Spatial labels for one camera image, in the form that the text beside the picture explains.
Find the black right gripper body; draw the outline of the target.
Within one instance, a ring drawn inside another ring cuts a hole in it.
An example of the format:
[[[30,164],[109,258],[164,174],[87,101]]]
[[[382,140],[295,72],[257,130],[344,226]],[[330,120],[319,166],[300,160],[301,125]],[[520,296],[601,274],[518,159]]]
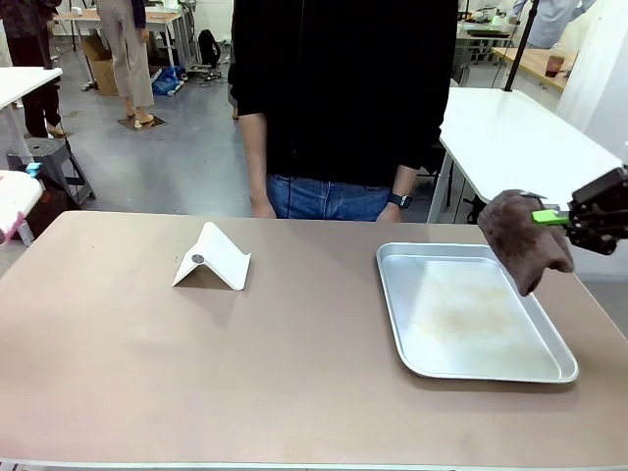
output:
[[[627,189],[610,191],[597,203],[598,232],[616,239],[627,238]]]

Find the person's right hand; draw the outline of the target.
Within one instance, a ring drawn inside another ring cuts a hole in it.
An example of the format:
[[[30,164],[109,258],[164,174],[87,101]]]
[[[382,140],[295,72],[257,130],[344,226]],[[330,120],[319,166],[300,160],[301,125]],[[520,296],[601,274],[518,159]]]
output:
[[[273,205],[265,193],[252,194],[250,196],[251,215],[254,218],[276,219],[277,215]]]

